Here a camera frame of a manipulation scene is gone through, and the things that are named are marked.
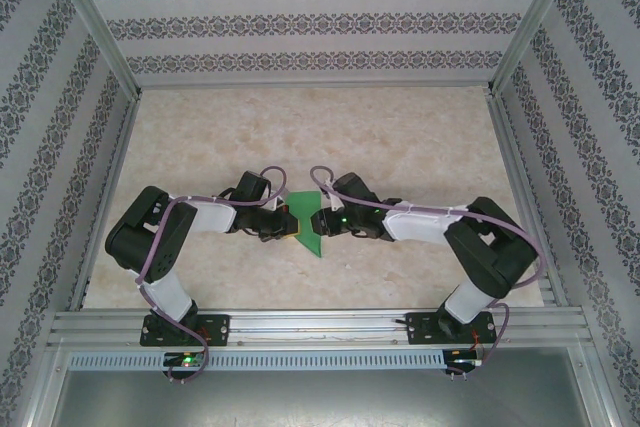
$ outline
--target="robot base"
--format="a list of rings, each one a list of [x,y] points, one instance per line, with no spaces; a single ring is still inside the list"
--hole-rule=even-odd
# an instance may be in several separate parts
[[[210,347],[226,347],[230,319],[228,315],[198,314],[195,319],[195,328],[192,330],[200,334]],[[157,315],[151,314],[144,318],[140,345],[142,347],[197,347],[200,342],[190,335],[177,331],[174,326]]]
[[[473,344],[477,341],[491,345],[496,341],[496,327],[490,312],[480,312],[469,324],[462,325],[455,340],[446,336],[438,327],[438,315],[435,312],[409,312],[404,322],[407,326],[407,337],[410,345],[433,344]]]

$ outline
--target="robotic arm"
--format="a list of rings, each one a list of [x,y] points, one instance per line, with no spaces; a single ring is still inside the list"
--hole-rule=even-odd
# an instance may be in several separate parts
[[[264,199],[270,191],[269,180],[262,175],[245,172],[238,186],[227,189],[220,197],[228,196],[227,200],[240,204]],[[107,253],[135,276],[142,272],[155,231],[171,200],[167,192],[157,187],[145,188],[107,236]],[[267,242],[295,235],[298,227],[298,220],[289,213],[281,199],[263,206],[231,206],[197,200],[178,203],[167,218],[158,249],[144,278],[144,290],[171,319],[195,330],[197,305],[184,291],[173,270],[187,234],[243,230]],[[168,329],[178,341],[189,340],[187,334],[156,317],[156,326]]]
[[[353,172],[337,179],[331,187],[352,199],[410,206],[398,198],[381,202]],[[453,249],[468,279],[453,291],[437,312],[437,325],[451,340],[455,340],[462,326],[471,323],[483,309],[496,299],[504,298],[537,258],[534,248],[523,238],[489,222],[462,215],[386,210],[335,198],[332,198],[332,204],[312,216],[312,227],[317,234],[331,237],[351,233],[358,238],[390,242],[422,240],[449,245]],[[478,197],[467,206],[452,207],[449,211],[483,214],[517,227],[495,202],[486,197]],[[492,239],[486,242],[483,237]]]

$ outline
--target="table surface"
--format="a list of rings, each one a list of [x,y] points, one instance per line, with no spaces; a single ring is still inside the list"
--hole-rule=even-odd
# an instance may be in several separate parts
[[[291,191],[314,190],[309,169],[324,164],[356,172],[381,199],[482,195],[518,218],[480,87],[146,91],[104,235],[147,185],[215,195],[272,164]],[[175,268],[200,308],[437,307],[466,277],[448,246],[343,235],[322,248],[318,259],[295,239],[195,233]],[[543,305],[537,284],[507,300]],[[146,305],[132,275],[101,247],[85,308],[133,307]]]

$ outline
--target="green plastic piece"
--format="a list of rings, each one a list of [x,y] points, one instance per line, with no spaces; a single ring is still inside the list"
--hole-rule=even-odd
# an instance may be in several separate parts
[[[289,212],[300,222],[300,233],[296,239],[307,249],[322,258],[322,237],[311,228],[311,216],[322,207],[322,195],[315,192],[291,192],[285,202]]]

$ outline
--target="wallpaper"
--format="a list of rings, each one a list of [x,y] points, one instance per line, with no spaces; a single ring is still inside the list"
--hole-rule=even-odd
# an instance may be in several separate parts
[[[640,423],[639,0],[554,0],[503,92],[564,287]]]
[[[143,87],[491,79],[532,0],[95,0]]]
[[[8,426],[51,315],[75,288],[129,101],[70,0],[0,0],[0,57],[0,426]]]

